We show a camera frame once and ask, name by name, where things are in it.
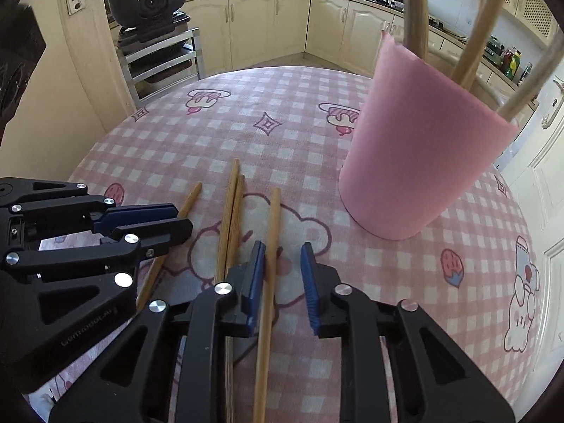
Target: upper cabinet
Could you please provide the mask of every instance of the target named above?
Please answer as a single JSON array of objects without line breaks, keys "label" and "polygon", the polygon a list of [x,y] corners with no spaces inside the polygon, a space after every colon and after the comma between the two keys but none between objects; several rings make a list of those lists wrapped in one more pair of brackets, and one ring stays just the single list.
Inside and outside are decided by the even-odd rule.
[{"label": "upper cabinet", "polygon": [[304,52],[309,0],[276,0],[274,7],[274,57]]},{"label": "upper cabinet", "polygon": [[543,0],[504,0],[503,8],[548,45],[558,24]]},{"label": "upper cabinet", "polygon": [[338,64],[349,72],[373,76],[382,30],[387,30],[393,19],[389,12],[351,1]]},{"label": "upper cabinet", "polygon": [[348,0],[311,0],[306,52],[332,63],[339,62]]}]

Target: pink cup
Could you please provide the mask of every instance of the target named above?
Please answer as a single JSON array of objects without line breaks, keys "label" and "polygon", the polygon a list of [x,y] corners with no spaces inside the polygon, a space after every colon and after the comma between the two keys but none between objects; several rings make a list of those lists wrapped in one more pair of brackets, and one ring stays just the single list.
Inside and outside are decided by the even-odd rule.
[{"label": "pink cup", "polygon": [[339,175],[341,199],[367,231],[404,240],[458,199],[516,132],[385,33]]}]

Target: metal screw cap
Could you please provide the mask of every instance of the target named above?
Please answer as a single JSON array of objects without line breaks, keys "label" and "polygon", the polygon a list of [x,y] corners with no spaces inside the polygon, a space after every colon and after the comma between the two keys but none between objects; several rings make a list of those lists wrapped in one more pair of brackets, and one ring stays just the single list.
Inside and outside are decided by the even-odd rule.
[{"label": "metal screw cap", "polygon": [[133,278],[131,278],[131,275],[123,272],[116,274],[114,281],[116,282],[116,285],[122,288],[129,288],[133,284]]},{"label": "metal screw cap", "polygon": [[214,290],[220,295],[225,295],[229,294],[233,290],[233,287],[229,283],[222,281],[221,283],[215,285]]},{"label": "metal screw cap", "polygon": [[166,308],[166,302],[161,301],[160,299],[157,301],[153,301],[149,304],[149,310],[151,310],[153,313],[162,312],[165,308]]},{"label": "metal screw cap", "polygon": [[340,285],[337,285],[335,287],[335,292],[339,295],[349,295],[353,292],[353,288],[351,288],[349,285],[341,283]]},{"label": "metal screw cap", "polygon": [[9,252],[6,256],[6,264],[15,265],[20,260],[20,256],[17,252]]},{"label": "metal screw cap", "polygon": [[134,233],[125,234],[124,238],[127,243],[137,243],[139,241],[139,237]]},{"label": "metal screw cap", "polygon": [[403,299],[400,303],[400,307],[407,312],[415,312],[419,308],[419,305],[417,302],[410,301],[409,299]]}]

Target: tablecloth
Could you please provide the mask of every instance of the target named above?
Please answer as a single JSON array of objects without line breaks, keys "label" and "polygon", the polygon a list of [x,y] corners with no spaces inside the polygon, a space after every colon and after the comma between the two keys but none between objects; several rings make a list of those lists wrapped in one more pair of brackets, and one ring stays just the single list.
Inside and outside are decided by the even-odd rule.
[{"label": "tablecloth", "polygon": [[[495,168],[409,240],[377,238],[346,212],[337,176],[369,81],[311,67],[213,76],[138,110],[98,142],[71,177],[118,204],[174,202],[179,208],[203,182],[189,216],[192,238],[170,254],[154,292],[170,304],[212,283],[232,159],[240,158],[247,186],[240,261],[255,240],[266,238],[270,187],[281,187],[268,422],[338,421],[339,340],[319,340],[309,327],[300,273],[305,241],[312,242],[318,262],[336,267],[344,282],[370,298],[419,302],[511,404],[535,349],[539,273],[521,210]],[[42,248],[97,239],[69,235]],[[141,280],[147,268],[145,262]],[[114,336],[54,377],[56,397]],[[252,415],[256,342],[235,344],[238,421]],[[389,394],[393,403],[393,387]]]}]

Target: wooden chopstick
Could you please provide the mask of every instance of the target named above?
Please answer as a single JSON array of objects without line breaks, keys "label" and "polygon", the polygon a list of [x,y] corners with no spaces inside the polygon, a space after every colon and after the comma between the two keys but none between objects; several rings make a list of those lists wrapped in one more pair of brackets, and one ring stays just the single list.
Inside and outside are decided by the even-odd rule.
[{"label": "wooden chopstick", "polygon": [[225,270],[227,263],[227,245],[229,240],[229,227],[231,225],[231,217],[233,215],[233,201],[235,200],[235,190],[237,188],[237,179],[239,178],[239,159],[233,159],[231,165],[231,175],[229,184],[227,185],[227,196],[225,198],[225,207],[223,208],[223,218],[221,220],[221,230],[219,231],[219,248],[217,251],[217,264],[215,266],[215,283],[225,278]]},{"label": "wooden chopstick", "polygon": [[[245,192],[245,176],[239,175],[235,198],[233,199],[233,212],[229,225],[229,239],[227,240],[226,272],[237,264],[237,248],[239,248],[239,235],[241,227],[241,210],[243,194]],[[233,338],[225,338],[225,407],[226,423],[235,422],[235,402],[233,400]]]},{"label": "wooden chopstick", "polygon": [[502,6],[503,0],[484,0],[466,49],[462,52],[460,60],[450,76],[455,83],[467,85],[469,83],[468,77],[472,78],[470,86],[474,82],[473,77],[476,75],[479,60],[484,55],[488,38],[491,36]]},{"label": "wooden chopstick", "polygon": [[539,63],[509,100],[497,110],[506,121],[510,122],[532,98],[541,90],[542,86],[554,73],[560,61],[564,58],[564,33],[558,29],[556,35]]},{"label": "wooden chopstick", "polygon": [[[198,195],[200,194],[201,190],[202,190],[202,183],[200,182],[196,183],[194,189],[192,190],[190,195],[186,198],[184,205],[178,212],[179,218],[185,218],[188,216],[188,213],[190,212],[194,203],[198,199]],[[147,302],[149,302],[149,298],[151,297],[151,293],[153,292],[154,282],[157,280],[157,277],[159,276],[159,273],[161,271],[161,267],[165,263],[167,256],[168,256],[167,254],[165,254],[164,256],[158,256],[151,263],[145,281],[143,281],[143,285],[141,286],[141,290],[139,291],[139,294],[137,295],[137,300],[135,301],[137,312],[144,309],[145,306],[147,305]]]},{"label": "wooden chopstick", "polygon": [[429,7],[427,0],[404,0],[405,37],[403,45],[420,59],[429,50]]},{"label": "wooden chopstick", "polygon": [[281,190],[274,188],[270,198],[269,231],[266,243],[266,272],[260,306],[260,329],[258,332],[257,370],[255,375],[255,404],[253,423],[264,423],[266,413],[266,390],[269,379],[270,339],[274,315],[274,289],[276,282],[276,253],[280,233]]}]

